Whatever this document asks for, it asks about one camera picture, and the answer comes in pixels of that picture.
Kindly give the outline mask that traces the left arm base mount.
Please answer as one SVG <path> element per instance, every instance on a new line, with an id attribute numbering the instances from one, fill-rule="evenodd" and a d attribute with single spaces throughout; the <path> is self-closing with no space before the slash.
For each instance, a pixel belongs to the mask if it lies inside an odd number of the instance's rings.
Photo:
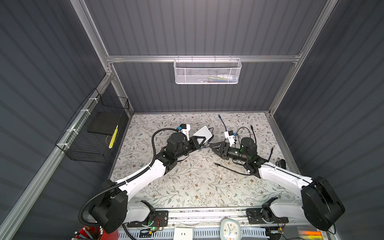
<path id="1" fill-rule="evenodd" d="M 143 222 L 126 223 L 128 228 L 166 227 L 168 225 L 169 211 L 155 210 Z"/>

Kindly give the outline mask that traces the small black power adapter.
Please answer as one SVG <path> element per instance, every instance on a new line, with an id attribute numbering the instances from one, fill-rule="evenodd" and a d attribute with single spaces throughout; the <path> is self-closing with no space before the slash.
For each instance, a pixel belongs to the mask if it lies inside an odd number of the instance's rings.
<path id="1" fill-rule="evenodd" d="M 282 168 L 284 170 L 287 169 L 287 163 L 286 163 L 286 161 L 284 159 L 276 161 L 276 166 L 279 167 L 279 168 Z"/>

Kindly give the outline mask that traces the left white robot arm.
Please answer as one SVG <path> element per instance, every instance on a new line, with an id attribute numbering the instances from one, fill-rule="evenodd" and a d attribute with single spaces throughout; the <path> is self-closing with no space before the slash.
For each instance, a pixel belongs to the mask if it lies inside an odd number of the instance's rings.
<path id="1" fill-rule="evenodd" d="M 207 131 L 203 136 L 187 137 L 176 129 L 159 153 L 154 152 L 151 162 L 132 175 L 116 182 L 105 182 L 106 188 L 90 198 L 80 208 L 79 222 L 88 227 L 101 227 L 111 234 L 120 226 L 131 222 L 151 223 L 155 209 L 145 201 L 130 204 L 132 197 L 153 181 L 170 172 L 181 156 L 199 150 L 212 137 Z"/>

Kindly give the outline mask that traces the white network switch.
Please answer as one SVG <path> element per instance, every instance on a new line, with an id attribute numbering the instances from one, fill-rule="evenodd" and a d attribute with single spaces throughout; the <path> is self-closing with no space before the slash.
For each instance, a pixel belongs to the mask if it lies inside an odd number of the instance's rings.
<path id="1" fill-rule="evenodd" d="M 193 136 L 204 136 L 207 139 L 209 139 L 211 136 L 213 136 L 212 132 L 208 129 L 207 126 L 202 127 L 199 129 L 196 133 L 193 134 Z"/>

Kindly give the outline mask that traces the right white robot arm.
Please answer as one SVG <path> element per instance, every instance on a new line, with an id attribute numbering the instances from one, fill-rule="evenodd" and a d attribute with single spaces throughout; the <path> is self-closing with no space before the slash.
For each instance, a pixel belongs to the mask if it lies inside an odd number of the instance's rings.
<path id="1" fill-rule="evenodd" d="M 325 178 L 298 175 L 271 164 L 258 155 L 257 144 L 251 138 L 243 138 L 239 148 L 225 141 L 211 143 L 209 148 L 224 160 L 241 161 L 250 175 L 271 181 L 296 196 L 293 200 L 272 197 L 263 203 L 257 215 L 266 224 L 277 223 L 282 218 L 300 219 L 328 231 L 346 211 Z"/>

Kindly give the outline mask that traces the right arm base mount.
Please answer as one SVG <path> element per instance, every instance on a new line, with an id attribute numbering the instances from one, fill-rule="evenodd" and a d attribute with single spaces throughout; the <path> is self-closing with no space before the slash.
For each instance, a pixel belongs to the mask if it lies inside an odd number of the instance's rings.
<path id="1" fill-rule="evenodd" d="M 271 210 L 263 208 L 248 208 L 246 216 L 250 224 L 287 224 L 287 217 L 276 217 Z"/>

